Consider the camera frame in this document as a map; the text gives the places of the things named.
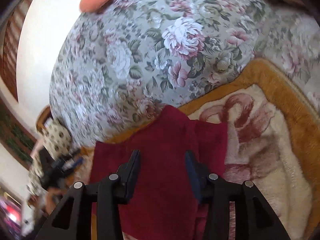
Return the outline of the person's left hand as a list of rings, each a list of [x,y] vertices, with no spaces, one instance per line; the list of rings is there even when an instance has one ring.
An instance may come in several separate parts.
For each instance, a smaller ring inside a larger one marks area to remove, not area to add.
[[[55,187],[49,187],[46,194],[46,205],[45,211],[48,215],[50,215],[55,207],[57,206],[55,198],[59,196],[64,196],[67,193],[66,189],[60,189]]]

